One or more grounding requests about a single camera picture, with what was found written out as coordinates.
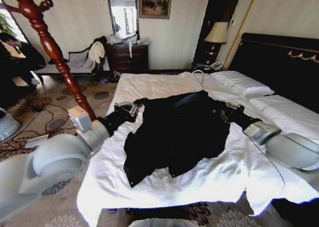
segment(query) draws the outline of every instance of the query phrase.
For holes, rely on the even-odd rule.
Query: black headboard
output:
[[[244,33],[229,70],[319,113],[319,39]]]

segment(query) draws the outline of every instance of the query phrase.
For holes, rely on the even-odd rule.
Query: white bed sheet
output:
[[[193,92],[197,84],[187,72],[174,76],[123,74],[108,113],[114,110],[114,103]],[[274,124],[248,100],[226,90],[212,76],[205,75],[204,87],[218,100],[242,104],[246,114]],[[100,212],[105,208],[156,208],[199,201],[236,202],[245,190],[255,215],[274,198],[300,203],[319,197],[306,181],[276,164],[284,183],[273,164],[234,123],[230,126],[225,151],[217,158],[203,159],[192,170],[174,179],[167,168],[155,170],[131,188],[123,170],[126,159],[123,147],[128,133],[135,132],[143,122],[143,110],[141,108],[135,123],[120,126],[91,159],[77,197],[78,209],[90,226],[97,225]]]

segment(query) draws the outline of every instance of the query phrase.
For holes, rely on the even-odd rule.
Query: clothes hanger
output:
[[[202,93],[197,93],[196,90],[197,89],[201,89],[203,88],[203,82],[204,82],[204,72],[201,71],[201,70],[194,70],[190,77],[193,76],[194,73],[201,73],[202,74],[202,79],[201,79],[201,82],[200,82],[200,86],[199,87],[195,87],[194,89],[194,93],[186,96],[185,98],[183,98],[182,100],[178,101],[177,103],[175,103],[174,105],[172,105],[173,108],[177,108],[181,105],[184,105],[184,104],[187,104],[187,103],[190,103],[190,102],[196,102],[196,101],[199,101],[200,99],[204,98],[204,97],[207,97],[207,95],[203,95]]]

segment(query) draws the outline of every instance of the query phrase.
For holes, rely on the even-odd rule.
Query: lamp base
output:
[[[212,43],[210,49],[206,51],[204,64],[211,65],[216,61],[218,52],[223,43]]]

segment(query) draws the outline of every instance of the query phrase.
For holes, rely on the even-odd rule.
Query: wall outlet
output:
[[[234,26],[234,25],[235,25],[235,22],[236,22],[236,19],[232,19],[232,20],[230,21],[230,25],[231,25],[231,26]]]

